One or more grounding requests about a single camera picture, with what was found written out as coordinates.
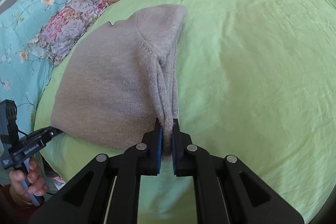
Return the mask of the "person's left hand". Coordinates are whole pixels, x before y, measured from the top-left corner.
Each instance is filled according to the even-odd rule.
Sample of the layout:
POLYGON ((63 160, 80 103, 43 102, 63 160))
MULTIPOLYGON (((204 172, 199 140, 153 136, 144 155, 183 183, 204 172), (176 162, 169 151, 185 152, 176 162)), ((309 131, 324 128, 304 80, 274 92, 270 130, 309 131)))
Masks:
POLYGON ((41 167, 34 157, 30 158, 28 175, 24 174, 21 170, 11 170, 9 178, 11 180, 11 186, 25 202, 31 202, 29 194, 41 197, 47 193, 48 187, 45 184, 44 178, 41 176, 41 167), (27 190, 24 190, 21 185, 21 182, 25 181, 25 179, 30 183, 27 190))

